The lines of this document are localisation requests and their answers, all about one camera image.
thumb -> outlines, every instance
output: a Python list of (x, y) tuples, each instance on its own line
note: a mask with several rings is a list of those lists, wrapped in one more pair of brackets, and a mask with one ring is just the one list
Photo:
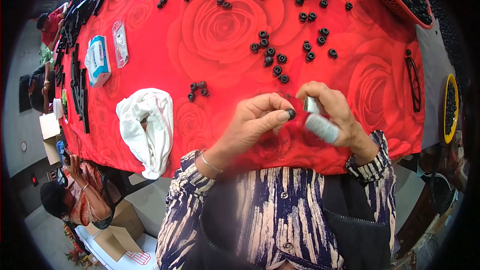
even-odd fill
[(262, 134), (272, 130), (282, 124), (285, 124), (290, 119), (290, 114), (284, 110), (271, 111), (265, 116), (251, 120), (252, 128)]

black vest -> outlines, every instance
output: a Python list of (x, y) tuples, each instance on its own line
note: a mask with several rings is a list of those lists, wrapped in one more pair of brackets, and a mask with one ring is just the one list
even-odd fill
[[(336, 237), (345, 269), (390, 269), (390, 227), (375, 223), (364, 187), (350, 174), (325, 176), (322, 203), (327, 225)], [(240, 225), (236, 192), (234, 180), (212, 187), (183, 269), (258, 270), (235, 255)]]

plastic chair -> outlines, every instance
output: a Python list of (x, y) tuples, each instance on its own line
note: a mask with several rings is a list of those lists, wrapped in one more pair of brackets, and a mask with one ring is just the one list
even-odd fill
[[(99, 171), (102, 173), (102, 186), (103, 191), (105, 192), (106, 203), (110, 207), (112, 214), (110, 217), (103, 219), (101, 221), (93, 222), (93, 225), (98, 229), (106, 229), (112, 222), (113, 216), (115, 214), (115, 207), (119, 204), (125, 197), (135, 193), (136, 191), (148, 186), (149, 184), (156, 182), (158, 179), (147, 179), (141, 183), (131, 184), (129, 177), (134, 174), (134, 172), (123, 171), (107, 166), (98, 166)], [(113, 203), (112, 197), (109, 192), (107, 182), (111, 181), (113, 185), (118, 189), (120, 193), (120, 199)]]

black cap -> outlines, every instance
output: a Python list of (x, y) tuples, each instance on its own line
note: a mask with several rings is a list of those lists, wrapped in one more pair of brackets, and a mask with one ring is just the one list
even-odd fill
[(44, 183), (40, 188), (40, 201), (45, 211), (50, 215), (61, 218), (65, 211), (65, 188), (56, 180)]
[(28, 92), (28, 88), (32, 85), (32, 75), (25, 74), (20, 77), (20, 91), (23, 93)]
[(45, 23), (45, 20), (47, 20), (48, 17), (49, 15), (47, 13), (43, 13), (42, 15), (40, 15), (36, 21), (36, 29), (42, 29), (43, 23)]

shirt button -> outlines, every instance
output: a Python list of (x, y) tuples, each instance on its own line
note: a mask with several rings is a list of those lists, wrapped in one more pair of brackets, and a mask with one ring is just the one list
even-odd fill
[(286, 243), (283, 244), (283, 249), (285, 249), (285, 250), (290, 250), (292, 248), (293, 248), (293, 244), (290, 243), (290, 242), (286, 242)]

